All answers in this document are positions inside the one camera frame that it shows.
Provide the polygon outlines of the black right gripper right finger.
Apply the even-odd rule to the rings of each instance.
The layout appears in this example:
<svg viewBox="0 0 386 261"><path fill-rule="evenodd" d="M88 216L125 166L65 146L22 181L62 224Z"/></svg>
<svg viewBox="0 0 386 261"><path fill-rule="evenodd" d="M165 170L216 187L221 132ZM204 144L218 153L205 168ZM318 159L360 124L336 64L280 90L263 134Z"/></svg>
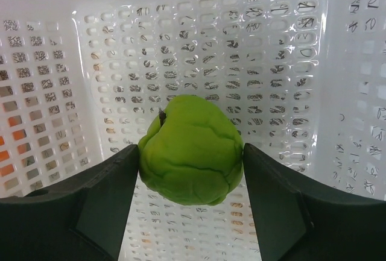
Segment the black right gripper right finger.
<svg viewBox="0 0 386 261"><path fill-rule="evenodd" d="M262 260L385 260L385 201L307 177L245 144Z"/></svg>

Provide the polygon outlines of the bumpy green lime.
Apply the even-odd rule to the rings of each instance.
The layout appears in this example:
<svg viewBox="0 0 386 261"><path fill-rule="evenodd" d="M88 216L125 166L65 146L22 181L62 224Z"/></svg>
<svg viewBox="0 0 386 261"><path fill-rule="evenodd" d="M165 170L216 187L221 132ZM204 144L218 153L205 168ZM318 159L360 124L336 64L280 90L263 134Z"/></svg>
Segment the bumpy green lime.
<svg viewBox="0 0 386 261"><path fill-rule="evenodd" d="M183 206L216 206L239 185L244 144L214 103L179 95L138 143L142 182Z"/></svg>

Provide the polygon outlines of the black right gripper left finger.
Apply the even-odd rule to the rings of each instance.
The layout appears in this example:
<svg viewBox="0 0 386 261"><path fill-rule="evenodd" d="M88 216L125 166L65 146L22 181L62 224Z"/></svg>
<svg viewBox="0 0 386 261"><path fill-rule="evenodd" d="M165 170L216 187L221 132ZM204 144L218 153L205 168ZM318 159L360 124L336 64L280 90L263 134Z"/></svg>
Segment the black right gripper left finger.
<svg viewBox="0 0 386 261"><path fill-rule="evenodd" d="M1 260L118 260L139 149L24 197L1 199Z"/></svg>

